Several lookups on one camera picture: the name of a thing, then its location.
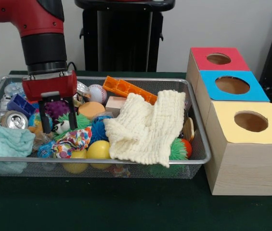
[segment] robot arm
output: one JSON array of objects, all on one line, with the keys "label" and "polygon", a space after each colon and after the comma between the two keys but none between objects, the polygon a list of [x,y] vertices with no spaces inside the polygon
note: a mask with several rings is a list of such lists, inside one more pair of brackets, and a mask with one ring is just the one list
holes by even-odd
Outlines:
[{"label": "robot arm", "polygon": [[70,104],[71,129],[77,128],[72,103],[77,77],[67,72],[61,0],[0,0],[0,22],[18,28],[29,75],[23,87],[30,101],[39,102],[44,132],[50,132],[44,103],[61,99]]}]

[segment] googly eye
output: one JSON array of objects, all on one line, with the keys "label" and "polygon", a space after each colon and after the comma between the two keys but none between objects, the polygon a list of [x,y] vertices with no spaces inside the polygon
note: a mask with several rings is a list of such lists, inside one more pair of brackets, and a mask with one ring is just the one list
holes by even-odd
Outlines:
[{"label": "googly eye", "polygon": [[66,132],[66,131],[70,130],[70,125],[69,125],[69,121],[68,120],[64,120],[61,123],[61,129],[62,129],[63,132]]},{"label": "googly eye", "polygon": [[61,135],[64,131],[62,130],[61,124],[56,124],[53,127],[53,131],[56,132],[57,134]]}]

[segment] metal basket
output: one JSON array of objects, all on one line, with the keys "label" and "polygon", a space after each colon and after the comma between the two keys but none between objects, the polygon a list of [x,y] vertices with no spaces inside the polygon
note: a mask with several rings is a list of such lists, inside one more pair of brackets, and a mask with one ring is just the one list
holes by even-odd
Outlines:
[{"label": "metal basket", "polygon": [[[29,157],[0,157],[0,176],[19,177],[130,177],[130,178],[181,178],[192,179],[202,164],[211,158],[207,136],[194,97],[191,84],[183,79],[154,79],[154,78],[121,78],[148,92],[157,94],[161,90],[176,90],[186,93],[185,118],[194,121],[195,137],[192,142],[193,154],[186,161],[170,161],[170,168],[161,165],[145,166],[130,161],[98,160],[98,159],[52,159],[37,158],[33,153]],[[4,88],[11,82],[21,82],[22,76],[9,75],[0,79],[0,100]],[[78,80],[89,86],[102,85],[104,77],[78,77]],[[80,174],[65,171],[63,165],[72,163],[72,168],[87,167]],[[108,164],[106,170],[93,168],[90,164]]]}]

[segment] blue plastic cube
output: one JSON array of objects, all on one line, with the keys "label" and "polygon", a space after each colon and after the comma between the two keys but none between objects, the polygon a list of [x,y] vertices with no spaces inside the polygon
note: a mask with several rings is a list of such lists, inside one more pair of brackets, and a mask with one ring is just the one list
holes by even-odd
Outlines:
[{"label": "blue plastic cube", "polygon": [[36,108],[32,106],[27,100],[16,94],[7,104],[8,110],[15,110],[23,113],[27,118],[35,113]]}]

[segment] white textured cloth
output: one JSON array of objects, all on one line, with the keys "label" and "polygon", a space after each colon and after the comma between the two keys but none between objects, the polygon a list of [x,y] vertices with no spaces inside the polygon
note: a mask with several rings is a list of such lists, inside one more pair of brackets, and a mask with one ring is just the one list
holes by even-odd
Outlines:
[{"label": "white textured cloth", "polygon": [[154,106],[131,93],[117,118],[105,119],[113,159],[169,167],[170,147],[184,123],[185,93],[164,90]]}]

